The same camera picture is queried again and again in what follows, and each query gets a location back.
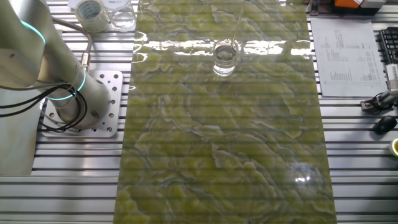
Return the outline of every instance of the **marble surface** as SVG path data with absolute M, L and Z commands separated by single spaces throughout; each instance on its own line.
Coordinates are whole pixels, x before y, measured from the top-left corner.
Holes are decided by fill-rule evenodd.
M 114 223 L 336 223 L 305 7 L 248 2 L 221 77 L 242 3 L 141 6 Z

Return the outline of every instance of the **clear glass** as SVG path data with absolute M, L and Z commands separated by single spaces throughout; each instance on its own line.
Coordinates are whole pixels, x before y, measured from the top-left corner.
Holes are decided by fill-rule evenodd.
M 126 32 L 136 28 L 136 15 L 130 0 L 102 0 L 109 20 L 116 31 Z
M 153 0 L 139 0 L 140 6 L 148 6 L 152 4 Z
M 231 40 L 219 40 L 213 47 L 213 71 L 220 76 L 228 76 L 235 70 L 238 57 L 238 43 Z

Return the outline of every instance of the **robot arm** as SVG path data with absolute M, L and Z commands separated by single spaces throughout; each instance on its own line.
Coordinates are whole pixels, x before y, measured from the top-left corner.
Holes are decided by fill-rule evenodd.
M 99 121 L 109 108 L 109 91 L 89 76 L 58 35 L 45 0 L 6 0 L 1 4 L 0 86 L 40 86 L 37 80 L 69 83 L 87 102 L 89 113 L 79 128 Z M 78 103 L 68 91 L 51 93 L 49 99 L 64 121 L 79 116 Z

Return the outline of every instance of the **metal bracket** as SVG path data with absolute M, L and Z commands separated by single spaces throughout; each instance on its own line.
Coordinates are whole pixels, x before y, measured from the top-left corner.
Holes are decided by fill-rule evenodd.
M 317 16 L 319 14 L 318 12 L 319 3 L 320 0 L 310 0 L 307 9 L 310 12 L 311 16 Z
M 119 109 L 121 104 L 121 93 L 123 87 L 123 74 L 120 71 L 90 71 L 90 75 L 104 83 L 111 95 L 109 109 L 96 124 L 88 129 L 71 128 L 62 133 L 53 131 L 43 132 L 48 138 L 112 138 L 118 130 Z M 52 119 L 63 122 L 55 111 L 51 101 L 47 101 L 45 114 Z M 53 121 L 44 117 L 44 124 L 56 126 Z

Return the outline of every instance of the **tape roll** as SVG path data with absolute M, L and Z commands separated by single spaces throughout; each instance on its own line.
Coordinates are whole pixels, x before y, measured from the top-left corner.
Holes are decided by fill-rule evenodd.
M 105 8 L 99 0 L 82 0 L 75 8 L 75 15 L 88 32 L 101 32 L 109 24 Z

